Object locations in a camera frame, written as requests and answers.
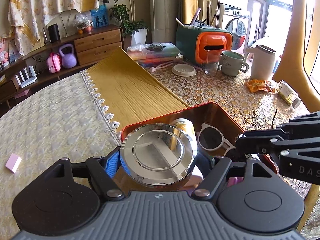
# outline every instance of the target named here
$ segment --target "jar lid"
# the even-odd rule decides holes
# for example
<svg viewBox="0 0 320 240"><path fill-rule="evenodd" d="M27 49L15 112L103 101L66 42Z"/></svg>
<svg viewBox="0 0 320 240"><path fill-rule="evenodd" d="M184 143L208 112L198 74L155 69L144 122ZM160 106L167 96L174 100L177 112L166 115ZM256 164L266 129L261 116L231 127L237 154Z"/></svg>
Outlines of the jar lid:
<svg viewBox="0 0 320 240"><path fill-rule="evenodd" d="M301 103L301 99L299 98L299 97L297 97L293 102L292 102L292 107L294 108L294 109L296 109L299 105L300 105L300 103Z"/></svg>
<svg viewBox="0 0 320 240"><path fill-rule="evenodd" d="M195 68L188 64L177 64L171 71L173 74L181 77L191 77L197 74Z"/></svg>
<svg viewBox="0 0 320 240"><path fill-rule="evenodd" d="M185 178L196 157L192 138L172 125L141 126L124 139L120 148L126 173L140 184L164 186Z"/></svg>

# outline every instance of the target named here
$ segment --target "washing machine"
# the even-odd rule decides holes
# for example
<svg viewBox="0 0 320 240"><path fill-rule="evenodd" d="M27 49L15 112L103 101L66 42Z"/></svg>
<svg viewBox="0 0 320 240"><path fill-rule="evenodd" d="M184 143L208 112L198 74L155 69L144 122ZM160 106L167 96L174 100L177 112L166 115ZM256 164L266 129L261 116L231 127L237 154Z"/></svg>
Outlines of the washing machine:
<svg viewBox="0 0 320 240"><path fill-rule="evenodd" d="M232 51L242 54L246 35L249 34L248 24L250 12L232 5L220 4L218 27L230 31L233 35Z"/></svg>

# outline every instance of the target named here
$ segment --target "green mug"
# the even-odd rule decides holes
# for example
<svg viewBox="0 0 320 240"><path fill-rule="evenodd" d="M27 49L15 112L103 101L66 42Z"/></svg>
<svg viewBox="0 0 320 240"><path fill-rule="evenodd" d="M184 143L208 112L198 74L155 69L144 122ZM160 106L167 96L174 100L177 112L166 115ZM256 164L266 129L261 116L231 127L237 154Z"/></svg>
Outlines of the green mug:
<svg viewBox="0 0 320 240"><path fill-rule="evenodd" d="M232 77L236 77L239 71L245 73L249 70L249 65L244 62L244 56L230 50L222 51L219 63L221 64L221 71Z"/></svg>

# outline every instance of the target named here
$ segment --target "purple kettlebell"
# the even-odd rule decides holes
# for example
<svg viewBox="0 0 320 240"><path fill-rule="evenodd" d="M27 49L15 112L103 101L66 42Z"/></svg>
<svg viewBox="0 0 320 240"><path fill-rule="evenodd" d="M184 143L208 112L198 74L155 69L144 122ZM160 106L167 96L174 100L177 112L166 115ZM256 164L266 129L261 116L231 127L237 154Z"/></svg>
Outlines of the purple kettlebell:
<svg viewBox="0 0 320 240"><path fill-rule="evenodd" d="M71 53L63 54L62 49L67 48L67 47L71 47L71 49L72 49ZM61 46L59 49L59 53L62 57L62 66L64 66L65 68L72 68L77 65L77 59L74 54L74 48L73 48L72 44L65 44L65 45Z"/></svg>

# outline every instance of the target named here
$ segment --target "wooden drawer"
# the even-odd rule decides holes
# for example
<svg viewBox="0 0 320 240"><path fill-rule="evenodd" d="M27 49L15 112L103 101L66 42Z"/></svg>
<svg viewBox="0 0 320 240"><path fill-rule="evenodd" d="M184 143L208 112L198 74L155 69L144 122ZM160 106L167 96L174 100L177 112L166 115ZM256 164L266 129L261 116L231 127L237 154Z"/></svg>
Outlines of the wooden drawer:
<svg viewBox="0 0 320 240"><path fill-rule="evenodd" d="M12 80L3 84L2 86L0 86L0 101L3 98L7 98L8 96L14 94L15 92L17 92L17 89L16 89L15 85L13 84Z"/></svg>
<svg viewBox="0 0 320 240"><path fill-rule="evenodd" d="M80 65L87 64L90 62L94 62L100 59L105 58L108 55L108 52L116 47L121 47L121 42L116 42L108 45L104 45L98 48L89 49L86 51L82 51L77 53L78 61Z"/></svg>
<svg viewBox="0 0 320 240"><path fill-rule="evenodd" d="M98 33L75 40L75 47L76 52L81 52L115 42L121 42L120 30Z"/></svg>

